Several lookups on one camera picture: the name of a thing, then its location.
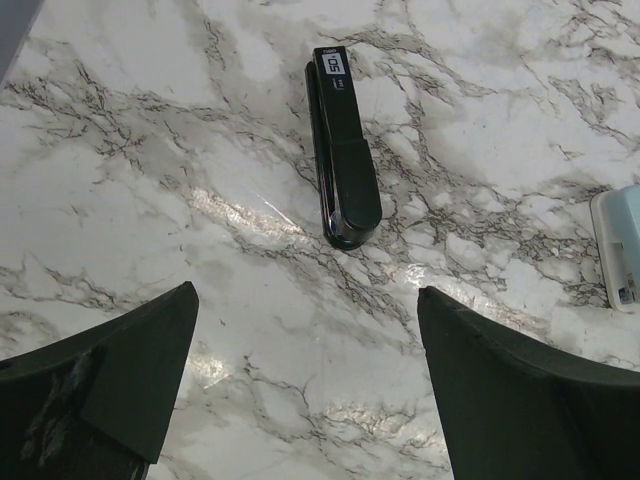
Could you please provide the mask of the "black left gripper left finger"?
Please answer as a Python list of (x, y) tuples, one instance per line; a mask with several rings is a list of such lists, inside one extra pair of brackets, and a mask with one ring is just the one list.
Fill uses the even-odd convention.
[(145, 478), (166, 438), (198, 308), (185, 282), (2, 361), (2, 478)]

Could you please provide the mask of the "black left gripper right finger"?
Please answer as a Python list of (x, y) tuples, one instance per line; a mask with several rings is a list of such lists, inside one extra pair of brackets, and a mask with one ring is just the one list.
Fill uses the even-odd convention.
[(423, 288), (418, 320), (457, 479), (636, 479), (639, 375)]

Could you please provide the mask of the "black stapler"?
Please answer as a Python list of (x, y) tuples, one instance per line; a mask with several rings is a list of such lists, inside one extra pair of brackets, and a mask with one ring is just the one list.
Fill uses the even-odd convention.
[(305, 80), (324, 236), (354, 250), (378, 227), (382, 207), (346, 49), (314, 49)]

